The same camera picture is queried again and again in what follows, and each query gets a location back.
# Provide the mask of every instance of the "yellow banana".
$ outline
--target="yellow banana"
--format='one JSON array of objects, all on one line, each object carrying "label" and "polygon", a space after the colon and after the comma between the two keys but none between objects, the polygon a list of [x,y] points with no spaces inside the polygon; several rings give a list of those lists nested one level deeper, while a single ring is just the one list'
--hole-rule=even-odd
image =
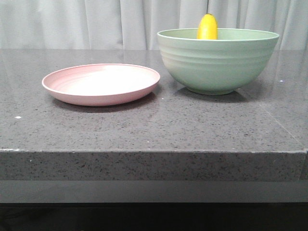
[{"label": "yellow banana", "polygon": [[217,39],[217,21],[215,17],[207,13],[200,21],[197,33],[197,39]]}]

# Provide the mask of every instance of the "plate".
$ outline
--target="plate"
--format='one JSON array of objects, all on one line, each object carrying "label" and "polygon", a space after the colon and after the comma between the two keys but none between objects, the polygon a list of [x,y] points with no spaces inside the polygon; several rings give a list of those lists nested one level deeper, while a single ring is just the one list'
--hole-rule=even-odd
[{"label": "plate", "polygon": [[108,106],[140,99],[154,90],[160,75],[133,64],[89,64],[45,76],[43,87],[54,98],[83,106]]}]

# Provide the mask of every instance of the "curtain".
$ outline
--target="curtain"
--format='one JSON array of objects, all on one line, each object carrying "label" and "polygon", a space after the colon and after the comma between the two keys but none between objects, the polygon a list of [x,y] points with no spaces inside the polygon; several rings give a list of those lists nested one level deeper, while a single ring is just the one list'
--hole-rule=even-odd
[{"label": "curtain", "polygon": [[0,48],[157,50],[158,31],[198,27],[280,34],[277,50],[308,47],[307,0],[0,0]]}]

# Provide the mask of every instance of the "countertop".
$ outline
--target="countertop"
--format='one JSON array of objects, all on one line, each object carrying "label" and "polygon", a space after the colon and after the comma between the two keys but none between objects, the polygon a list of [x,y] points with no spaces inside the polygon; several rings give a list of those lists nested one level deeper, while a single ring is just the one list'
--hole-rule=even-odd
[{"label": "countertop", "polygon": [[[307,51],[275,51],[255,81],[222,96],[187,90],[167,72],[159,51],[0,54],[0,183],[6,193],[31,181],[308,180]],[[147,66],[161,79],[144,98],[106,107],[58,101],[41,85],[53,71],[98,63]]]}]

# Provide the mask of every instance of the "bowl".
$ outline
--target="bowl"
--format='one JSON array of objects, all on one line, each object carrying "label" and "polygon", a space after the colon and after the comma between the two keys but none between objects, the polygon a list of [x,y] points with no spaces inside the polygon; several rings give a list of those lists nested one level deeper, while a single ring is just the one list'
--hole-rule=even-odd
[{"label": "bowl", "polygon": [[218,39],[196,39],[197,28],[157,33],[168,72],[189,90],[223,95],[256,79],[269,61],[279,35],[219,28]]}]

